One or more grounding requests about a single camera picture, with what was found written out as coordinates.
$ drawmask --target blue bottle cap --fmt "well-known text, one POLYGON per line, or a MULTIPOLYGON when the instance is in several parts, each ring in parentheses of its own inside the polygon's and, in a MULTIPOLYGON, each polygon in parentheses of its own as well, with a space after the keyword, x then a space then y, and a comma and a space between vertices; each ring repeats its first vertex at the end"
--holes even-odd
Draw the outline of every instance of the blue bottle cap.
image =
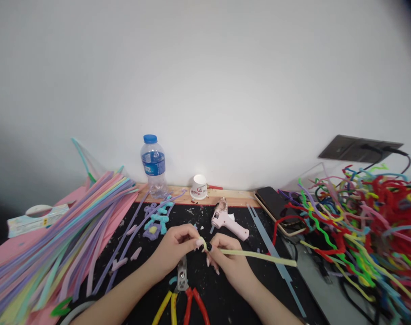
POLYGON ((144 142, 146 144, 157 143, 157 136, 155 136, 155 135, 144 135, 144 142))

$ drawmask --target wrist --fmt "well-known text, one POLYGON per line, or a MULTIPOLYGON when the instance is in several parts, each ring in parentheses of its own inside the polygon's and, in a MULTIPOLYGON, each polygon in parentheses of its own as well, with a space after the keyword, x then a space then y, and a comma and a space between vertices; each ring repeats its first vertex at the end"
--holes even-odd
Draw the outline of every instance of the wrist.
POLYGON ((240 289, 239 294, 243 297, 243 299, 251 304, 251 302, 254 302, 261 297, 264 286, 255 276, 247 283, 247 285, 244 285, 240 289))
POLYGON ((138 278, 140 278, 143 284, 148 288, 151 288, 164 278, 149 261, 141 265, 133 274, 135 273, 138 273, 138 278))

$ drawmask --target hand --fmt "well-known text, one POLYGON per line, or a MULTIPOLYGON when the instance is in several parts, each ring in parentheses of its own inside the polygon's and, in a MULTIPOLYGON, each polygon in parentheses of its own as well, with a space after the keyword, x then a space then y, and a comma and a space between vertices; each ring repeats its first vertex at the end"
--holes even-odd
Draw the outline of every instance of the hand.
POLYGON ((241 251, 242 247, 237 239, 217 233, 210 241, 213 248, 207 253, 207 266, 212 264, 217 274, 219 274, 218 265, 224 270, 228 281, 241 295, 247 294, 250 288, 258 283, 258 279, 252 272, 245 256, 230 255, 225 256, 218 248, 241 251))
POLYGON ((189 223, 168 229, 159 246, 146 262, 149 269, 156 273, 157 281, 171 272, 184 255, 202 245, 201 241, 199 245, 197 244, 199 237, 198 231, 189 223))

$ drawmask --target smartphone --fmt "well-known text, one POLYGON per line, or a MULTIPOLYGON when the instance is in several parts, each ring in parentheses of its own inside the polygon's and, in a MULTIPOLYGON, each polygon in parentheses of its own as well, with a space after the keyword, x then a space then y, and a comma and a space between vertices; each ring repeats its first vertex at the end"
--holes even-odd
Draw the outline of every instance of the smartphone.
MULTIPOLYGON (((293 208, 286 208, 288 199, 278 194, 271 186, 263 187, 255 191, 255 198, 274 222, 288 214, 299 215, 293 208)), ((281 222, 279 229, 286 236, 295 236, 305 231, 303 222, 298 218, 291 218, 281 222)))

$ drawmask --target black phone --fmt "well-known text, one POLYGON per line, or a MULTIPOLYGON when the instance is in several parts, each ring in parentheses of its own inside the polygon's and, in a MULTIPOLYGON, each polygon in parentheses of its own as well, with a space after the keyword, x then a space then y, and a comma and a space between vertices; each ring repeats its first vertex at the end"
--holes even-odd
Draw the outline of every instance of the black phone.
MULTIPOLYGON (((263 187, 255 192, 255 197, 266 212, 275 220, 279 220, 288 214, 299 215, 293 208, 286 208, 288 199, 285 196, 278 194, 271 186, 263 187)), ((304 228, 303 222, 298 218, 291 218, 281 223, 282 227, 291 227, 292 230, 304 228)))

